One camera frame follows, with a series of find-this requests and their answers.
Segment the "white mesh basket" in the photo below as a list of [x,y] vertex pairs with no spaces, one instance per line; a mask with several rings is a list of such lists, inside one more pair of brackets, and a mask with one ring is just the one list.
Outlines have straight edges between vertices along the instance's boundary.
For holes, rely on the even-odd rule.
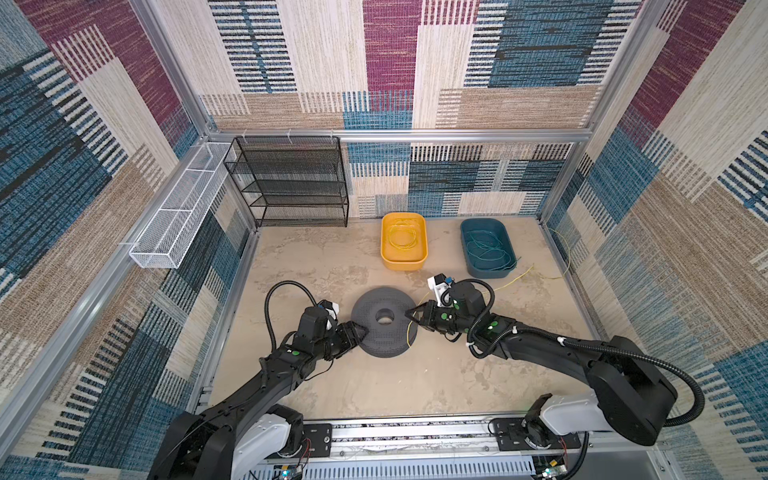
[[223,160],[230,144],[206,143],[176,181],[162,206],[131,248],[141,268],[178,268],[227,178]]

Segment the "floor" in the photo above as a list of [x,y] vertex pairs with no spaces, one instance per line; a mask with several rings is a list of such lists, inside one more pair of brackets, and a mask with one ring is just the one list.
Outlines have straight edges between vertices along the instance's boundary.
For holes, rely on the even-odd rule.
[[[504,286],[534,266],[520,280],[496,293],[495,313],[529,325],[580,338],[591,338],[568,287],[533,218],[499,217],[509,233],[518,266]],[[414,272],[387,270],[379,255],[379,221],[351,222],[347,228],[267,227],[257,247],[240,307],[216,374],[212,402],[219,402],[259,372],[260,356],[270,351],[263,318],[267,290],[281,280],[297,280],[318,299],[341,306],[346,321],[366,291],[393,286],[419,302],[426,279],[438,273],[457,280],[469,277],[458,236],[462,219],[427,221],[429,258]],[[278,342],[296,328],[307,298],[292,286],[278,289],[270,318]],[[320,360],[316,372],[326,368]],[[569,394],[587,386],[543,367],[491,356],[477,360],[463,340],[449,343],[420,329],[413,347],[400,356],[380,359],[355,349],[323,376],[299,386],[280,403],[305,418],[349,418],[526,410],[543,393]]]

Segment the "maroon stripe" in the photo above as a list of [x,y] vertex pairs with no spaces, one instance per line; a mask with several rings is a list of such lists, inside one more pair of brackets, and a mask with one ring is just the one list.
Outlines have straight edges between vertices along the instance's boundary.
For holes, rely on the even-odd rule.
[[362,0],[368,90],[413,90],[422,0]]
[[46,44],[96,24],[158,124],[180,102],[128,0],[16,0]]
[[[632,128],[637,146],[642,147],[659,127],[741,7],[737,0],[688,2],[630,103],[642,123],[651,126],[643,129],[644,134]],[[631,127],[626,124],[629,120],[622,118],[622,128]]]

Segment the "red wire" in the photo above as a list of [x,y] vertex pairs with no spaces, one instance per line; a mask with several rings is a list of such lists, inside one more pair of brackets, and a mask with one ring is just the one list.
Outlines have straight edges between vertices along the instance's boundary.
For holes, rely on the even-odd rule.
[[[304,450],[304,453],[301,454],[301,458],[299,458],[299,465],[301,465],[301,461],[304,460],[304,455],[308,454],[310,452],[310,449],[312,448],[312,440],[305,439],[306,440],[306,450]],[[310,462],[310,457],[306,457],[306,463]]]
[[563,446],[563,463],[565,464],[565,468],[568,468],[568,448],[565,446],[565,440],[563,440],[562,437],[560,438],[560,445]]

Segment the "black wire shelf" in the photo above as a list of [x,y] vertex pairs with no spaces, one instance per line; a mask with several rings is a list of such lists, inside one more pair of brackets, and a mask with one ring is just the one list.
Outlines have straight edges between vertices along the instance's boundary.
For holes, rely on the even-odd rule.
[[349,192],[337,137],[236,137],[224,162],[259,227],[346,227]]

